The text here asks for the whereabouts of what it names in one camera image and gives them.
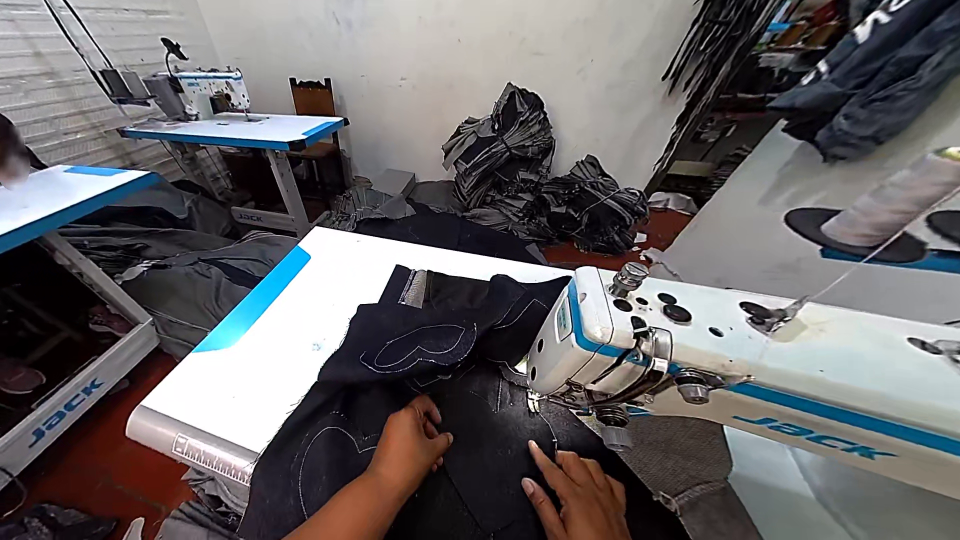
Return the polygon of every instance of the jack logo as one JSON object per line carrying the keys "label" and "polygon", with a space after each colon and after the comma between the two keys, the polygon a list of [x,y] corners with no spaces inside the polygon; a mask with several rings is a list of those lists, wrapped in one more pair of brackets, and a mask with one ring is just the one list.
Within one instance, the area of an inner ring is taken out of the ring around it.
{"label": "jack logo", "polygon": [[256,221],[258,223],[263,223],[263,217],[259,215],[250,215],[248,213],[240,213],[237,215],[237,219],[242,219],[244,221]]}
{"label": "jack logo", "polygon": [[773,430],[785,435],[790,435],[792,437],[802,437],[811,443],[819,444],[820,446],[826,446],[827,448],[835,448],[840,452],[859,455],[860,457],[866,457],[867,459],[872,459],[874,461],[876,461],[876,458],[881,455],[897,457],[896,454],[881,452],[876,448],[871,448],[860,443],[848,441],[847,439],[841,439],[840,437],[834,437],[833,435],[818,433],[809,428],[797,426],[796,424],[787,424],[786,422],[781,422],[776,418],[764,417],[757,418],[755,420],[743,418],[742,416],[734,416],[733,418],[741,422],[753,424],[754,426],[766,426],[768,430]]}
{"label": "jack logo", "polygon": [[97,382],[97,380],[94,379],[88,383],[87,386],[84,386],[80,392],[74,394],[72,398],[63,404],[60,410],[50,415],[50,418],[47,418],[42,424],[40,424],[39,427],[34,430],[34,442],[30,443],[30,446],[27,448],[33,448],[36,443],[40,442],[40,440],[47,435],[48,431],[52,431],[59,426],[60,422],[62,422],[68,414],[77,410],[77,407],[79,407],[81,403],[85,402],[86,398],[89,398],[91,395],[93,395],[93,393],[103,385],[104,384],[102,382]]}

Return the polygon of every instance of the finger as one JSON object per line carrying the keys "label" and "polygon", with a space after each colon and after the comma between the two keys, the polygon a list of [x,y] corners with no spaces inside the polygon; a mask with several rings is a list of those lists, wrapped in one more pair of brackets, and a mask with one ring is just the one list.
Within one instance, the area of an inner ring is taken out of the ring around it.
{"label": "finger", "polygon": [[557,513],[557,507],[546,496],[543,488],[531,479],[521,480],[520,485],[523,486],[523,492],[527,494],[530,503],[537,510],[537,515],[540,516],[540,522],[543,524],[547,540],[566,540],[564,522],[560,519],[560,514]]}
{"label": "finger", "polygon": [[564,470],[567,476],[581,487],[593,487],[593,476],[590,470],[574,452],[557,451],[557,464]]}
{"label": "finger", "polygon": [[550,484],[550,487],[557,492],[561,502],[564,501],[566,496],[575,487],[573,480],[571,480],[564,471],[561,471],[556,463],[550,461],[550,458],[543,453],[543,450],[537,446],[537,443],[528,441],[527,446],[530,447],[530,455],[533,456],[534,462],[537,463],[537,467],[540,468],[540,471],[543,473],[546,483]]}
{"label": "finger", "polygon": [[437,427],[433,425],[433,422],[430,422],[426,418],[423,419],[423,432],[426,433],[426,438],[428,439],[435,439],[437,435],[440,434],[440,432],[437,431]]}
{"label": "finger", "polygon": [[619,504],[618,508],[620,513],[627,513],[627,490],[623,487],[622,483],[609,476],[607,476],[607,482],[610,483],[610,488],[613,490],[613,497]]}
{"label": "finger", "polygon": [[607,482],[607,475],[603,472],[600,464],[594,459],[584,459],[584,465],[587,465],[587,470],[590,471],[590,476],[593,478],[593,483],[597,488],[612,497],[613,491],[610,488],[610,483]]}
{"label": "finger", "polygon": [[450,433],[440,433],[427,441],[427,448],[430,449],[431,456],[433,460],[436,461],[446,454],[451,444],[453,444],[453,435]]}
{"label": "finger", "polygon": [[426,417],[434,424],[440,424],[440,410],[437,409],[437,404],[433,403],[430,396],[420,394],[408,406],[413,408],[420,418]]}

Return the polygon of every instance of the chair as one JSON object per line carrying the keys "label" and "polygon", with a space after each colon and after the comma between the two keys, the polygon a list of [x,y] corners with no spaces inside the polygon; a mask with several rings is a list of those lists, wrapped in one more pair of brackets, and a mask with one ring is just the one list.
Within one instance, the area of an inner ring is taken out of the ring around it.
{"label": "chair", "polygon": [[[298,81],[290,78],[290,93],[294,99],[294,109],[297,114],[313,116],[336,116],[333,104],[333,84],[329,77],[324,81]],[[340,134],[332,135],[332,142],[317,142],[300,152],[290,152],[294,158],[309,160],[317,183],[324,187],[323,177],[334,175],[340,179],[337,188],[342,191],[348,186],[347,168],[341,158]]]}

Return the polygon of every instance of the hand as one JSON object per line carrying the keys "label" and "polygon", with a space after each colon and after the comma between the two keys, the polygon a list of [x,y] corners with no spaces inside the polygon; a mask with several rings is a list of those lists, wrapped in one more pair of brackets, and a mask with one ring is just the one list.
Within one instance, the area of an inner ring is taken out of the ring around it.
{"label": "hand", "polygon": [[630,540],[624,518],[627,494],[622,483],[604,474],[592,459],[557,451],[554,464],[537,443],[530,441],[529,446],[563,506],[558,514],[543,488],[531,479],[523,479],[523,491],[537,510],[548,540]]}
{"label": "hand", "polygon": [[420,394],[387,419],[364,474],[376,477],[406,500],[428,472],[444,464],[443,456],[453,443],[453,435],[438,433],[437,424],[440,411],[429,396]]}

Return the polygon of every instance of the ruler marking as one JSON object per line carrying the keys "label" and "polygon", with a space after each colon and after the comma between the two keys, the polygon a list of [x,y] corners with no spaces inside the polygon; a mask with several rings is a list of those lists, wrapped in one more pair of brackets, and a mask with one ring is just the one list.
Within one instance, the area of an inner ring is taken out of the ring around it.
{"label": "ruler marking", "polygon": [[177,433],[177,436],[174,437],[172,451],[174,455],[178,455],[187,461],[250,486],[253,465],[246,460],[238,459],[223,450],[192,439],[183,433]]}

